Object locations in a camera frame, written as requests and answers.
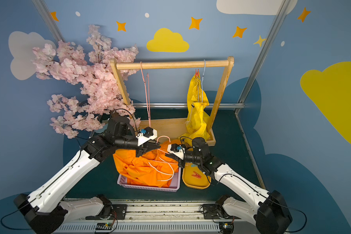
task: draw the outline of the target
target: black cable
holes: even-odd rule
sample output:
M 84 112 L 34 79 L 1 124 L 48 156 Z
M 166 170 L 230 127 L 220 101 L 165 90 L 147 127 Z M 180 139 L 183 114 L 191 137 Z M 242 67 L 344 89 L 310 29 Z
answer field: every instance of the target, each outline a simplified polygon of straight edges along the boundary
M 208 176 L 207 176 L 207 175 L 206 175 L 206 177 L 207 177 L 207 181 L 208 181 L 208 183 L 209 183 L 210 185 L 215 186 L 214 184 L 212 184 L 212 183 L 211 183 L 211 181 L 209 181 L 209 179 L 208 179 Z
M 235 176 L 236 178 L 242 180 L 248 187 L 250 187 L 253 191 L 255 191 L 257 194 L 259 194 L 259 193 L 258 193 L 253 187 L 251 187 L 246 181 L 244 181 L 242 178 L 240 178 L 239 176 L 236 176 L 236 175 L 234 175 L 234 174 L 225 174 L 225 175 L 221 176 L 221 178 L 219 179 L 218 183 L 220 183 L 220 180 L 222 179 L 222 177 L 224 177 L 224 176 L 226 176 L 226 175 L 232 175 L 232 176 Z M 274 201 L 272 201 L 272 200 L 270 200 L 270 201 L 273 202 L 274 204 L 277 204 L 277 205 L 279 205 L 279 206 L 285 207 L 285 208 L 287 208 L 287 209 L 299 211 L 299 212 L 301 212 L 301 213 L 304 215 L 305 221 L 304 221 L 303 227 L 301 227 L 300 229 L 298 229 L 298 230 L 296 230 L 296 231 L 287 231 L 287 232 L 290 232 L 290 233 L 299 232 L 299 231 L 301 231 L 301 230 L 305 227 L 305 225 L 307 224 L 307 215 L 305 215 L 305 213 L 304 213 L 303 211 L 298 210 L 298 209 L 295 209 L 295 208 L 290 208 L 290 207 L 287 207 L 287 206 L 280 205 L 280 204 L 278 204 L 278 203 L 276 203 L 276 202 L 274 202 Z
M 117 226 L 118 226 L 118 220 L 116 219 L 116 227 L 112 231 L 110 231 L 108 234 L 114 232 L 116 230 Z
M 81 157 L 81 153 L 82 153 L 82 147 L 81 147 L 81 144 L 79 143 L 79 140 L 77 138 L 75 138 L 78 142 L 78 145 L 79 145 L 79 156 L 78 156 L 78 159 L 71 165 L 71 166 L 74 166 L 75 163 L 78 162 L 78 160 L 80 159 Z M 50 185 L 48 185 L 39 195 L 43 194 L 54 182 L 56 182 L 63 174 L 65 174 L 65 172 L 67 172 L 69 170 L 69 168 L 67 168 L 63 173 L 61 173 L 61 175 L 59 175 L 54 181 L 52 181 L 52 183 Z M 10 230 L 32 230 L 31 228 L 11 228 L 11 227 L 8 227 L 6 226 L 4 223 L 3 223 L 3 219 L 5 217 L 8 217 L 9 215 L 12 215 L 14 213 L 16 213 L 17 211 L 19 211 L 20 209 L 24 208 L 25 206 L 27 206 L 28 204 L 32 203 L 36 198 L 34 198 L 31 202 L 27 203 L 26 205 L 22 206 L 21 208 L 19 208 L 18 210 L 8 214 L 8 215 L 5 215 L 4 217 L 1 218 L 0 220 L 0 223 L 3 227 L 7 228 L 7 229 L 10 229 Z
M 304 228 L 305 225 L 307 224 L 307 215 L 305 215 L 305 213 L 304 213 L 303 211 L 298 210 L 298 209 L 295 209 L 295 208 L 290 208 L 290 207 L 287 207 L 287 206 L 280 205 L 280 204 L 278 204 L 278 203 L 276 203 L 276 202 L 274 202 L 274 201 L 272 201 L 272 200 L 270 200 L 270 201 L 273 202 L 274 204 L 277 204 L 277 205 L 279 205 L 279 206 L 285 207 L 285 208 L 287 208 L 287 209 L 299 211 L 299 212 L 301 212 L 301 213 L 304 215 L 305 221 L 304 221 L 303 226 L 302 226 L 300 229 L 298 229 L 298 230 L 296 230 L 296 231 L 285 231 L 285 232 L 294 233 L 294 232 L 299 232 L 299 231 L 303 230 L 303 228 Z
M 206 207 L 206 206 L 204 206 L 204 205 L 201 205 L 200 208 L 205 208 L 209 213 L 217 213 L 217 209 L 216 209 L 216 208 L 215 208 L 215 211 L 211 211 L 208 207 Z M 222 219 L 228 219 L 228 218 L 234 217 L 234 216 L 221 217 L 221 216 L 219 216 L 218 213 L 217 213 L 217 216 L 218 216 L 219 218 L 222 218 Z
M 12 215 L 12 214 L 16 213 L 16 212 L 19 211 L 20 209 L 22 209 L 22 208 L 24 208 L 25 206 L 27 206 L 27 205 L 29 205 L 30 203 L 32 203 L 34 200 L 35 200 L 35 199 L 33 199 L 31 202 L 27 203 L 26 205 L 22 206 L 21 208 L 17 209 L 16 211 L 14 211 L 14 212 L 12 212 L 12 213 L 10 213 L 10 214 L 7 214 L 7 215 L 5 215 L 5 216 L 3 216 L 3 217 L 0 219 L 1 226 L 5 227 L 5 228 L 7 228 L 7 229 L 9 229 L 9 230 L 18 230 L 18 231 L 32 230 L 31 228 L 11 228 L 11 227 L 8 227 L 7 225 L 4 224 L 3 219 L 4 219 L 5 217 L 8 217 L 9 215 Z
M 233 232 L 234 232 L 234 220 L 233 220 L 233 222 L 231 222 L 231 225 L 233 226 L 233 228 L 232 228 L 230 234 L 233 234 Z
M 79 140 L 77 138 L 75 138 L 78 142 L 78 145 L 79 145 L 79 156 L 78 156 L 78 159 L 71 165 L 74 166 L 74 164 L 76 164 L 78 162 L 78 160 L 80 159 L 81 157 L 81 153 L 82 153 L 82 147 L 81 147 L 81 144 L 79 143 Z M 65 174 L 65 172 L 67 172 L 69 170 L 69 168 L 67 168 L 63 173 L 61 173 L 61 175 L 59 175 L 54 181 L 52 181 L 51 184 L 49 184 L 39 195 L 43 194 L 53 183 L 55 183 L 63 174 Z
M 193 138 L 189 138 L 189 137 L 185 137 L 185 136 L 183 136 L 184 138 L 188 138 L 188 139 L 190 139 L 190 140 L 193 140 Z M 181 140 L 181 138 L 183 138 L 183 137 L 180 137 L 179 138 L 179 140 Z M 182 141 L 182 140 L 181 140 Z
M 80 138 L 80 139 L 84 139 L 84 140 L 89 140 L 90 138 L 81 138 L 81 137 L 77 137 L 77 138 Z
M 113 110 L 113 112 L 112 112 L 112 114 L 116 111 L 116 110 L 125 110 L 125 111 L 127 111 L 129 114 L 130 114 L 130 116 L 132 117 L 132 119 L 134 120 L 134 125 L 135 125 L 135 130 L 136 130 L 136 132 L 138 133 L 138 128 L 137 128 L 137 126 L 136 126 L 136 123 L 135 123 L 135 118 L 134 118 L 134 116 L 128 111 L 128 110 L 126 110 L 126 109 L 123 109 L 123 108 L 118 108 L 118 109 L 115 109 L 115 110 Z

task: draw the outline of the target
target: yellow cloud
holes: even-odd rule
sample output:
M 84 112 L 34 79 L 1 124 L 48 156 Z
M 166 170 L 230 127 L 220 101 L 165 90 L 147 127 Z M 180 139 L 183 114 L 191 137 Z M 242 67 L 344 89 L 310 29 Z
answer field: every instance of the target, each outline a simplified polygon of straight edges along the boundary
M 153 40 L 147 42 L 147 49 L 152 52 L 185 52 L 189 49 L 189 44 L 181 34 L 161 28 L 154 34 Z
M 336 63 L 323 72 L 310 70 L 302 76 L 300 85 L 351 144 L 351 62 Z

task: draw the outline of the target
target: yellow tray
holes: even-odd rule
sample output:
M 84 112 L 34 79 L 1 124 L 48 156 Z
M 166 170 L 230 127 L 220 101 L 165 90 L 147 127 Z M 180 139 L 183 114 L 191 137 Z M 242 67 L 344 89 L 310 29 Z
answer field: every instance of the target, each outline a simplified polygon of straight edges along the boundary
M 199 179 L 192 176 L 194 172 L 199 174 L 201 178 Z M 182 180 L 187 187 L 195 188 L 198 190 L 206 189 L 211 185 L 209 183 L 209 181 L 211 181 L 211 178 L 208 176 L 208 179 L 207 179 L 206 175 L 204 175 L 196 165 L 189 162 L 186 163 L 183 169 Z

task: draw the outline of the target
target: orange cloth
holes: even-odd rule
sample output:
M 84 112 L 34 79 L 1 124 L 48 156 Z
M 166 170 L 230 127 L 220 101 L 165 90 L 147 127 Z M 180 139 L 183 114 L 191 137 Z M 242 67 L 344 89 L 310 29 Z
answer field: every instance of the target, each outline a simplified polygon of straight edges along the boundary
M 173 140 L 169 143 L 166 141 L 161 144 L 161 150 L 167 152 L 169 144 L 181 144 L 180 140 Z M 171 177 L 171 175 L 164 175 L 162 173 L 157 172 L 154 168 L 149 165 L 149 162 L 152 166 L 154 166 L 157 170 L 172 174 L 173 171 L 170 168 L 172 166 L 174 173 L 178 172 L 178 162 L 168 158 L 165 156 L 165 153 L 159 150 L 153 150 L 145 153 L 143 156 L 136 158 L 135 150 L 128 149 L 119 149 L 116 150 L 116 153 L 113 155 L 114 163 L 116 165 L 116 169 L 118 173 L 127 177 L 128 185 L 144 185 L 144 186 L 157 186 L 168 188 L 170 182 L 168 181 L 158 181 L 158 180 L 167 180 Z M 167 164 L 162 162 L 161 159 L 176 163 L 176 164 Z

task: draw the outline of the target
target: dark green table surface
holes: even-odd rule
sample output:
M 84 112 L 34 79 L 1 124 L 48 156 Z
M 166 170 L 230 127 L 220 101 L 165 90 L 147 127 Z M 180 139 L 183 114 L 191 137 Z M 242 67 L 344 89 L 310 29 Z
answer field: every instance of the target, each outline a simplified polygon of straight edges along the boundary
M 147 118 L 146 109 L 137 109 L 136 117 Z M 151 109 L 152 119 L 185 118 L 187 110 L 176 109 Z M 216 145 L 210 147 L 213 155 L 223 159 L 234 171 L 251 181 L 260 185 L 257 179 L 252 161 L 244 143 L 243 135 L 239 129 L 238 122 L 232 110 L 219 110 L 213 124 L 213 132 Z M 87 132 L 83 131 L 80 137 L 87 138 Z M 75 139 L 64 139 L 64 165 L 79 150 Z M 182 179 L 177 192 L 161 192 L 151 190 L 137 190 L 123 188 L 117 185 L 119 174 L 114 165 L 113 157 L 104 162 L 85 175 L 66 195 L 67 198 L 87 199 L 97 194 L 104 194 L 109 199 L 145 199 L 145 200 L 209 200 L 215 201 L 220 196 L 227 194 L 240 199 L 233 191 L 223 184 L 210 185 L 207 189 L 196 190 L 187 187 Z

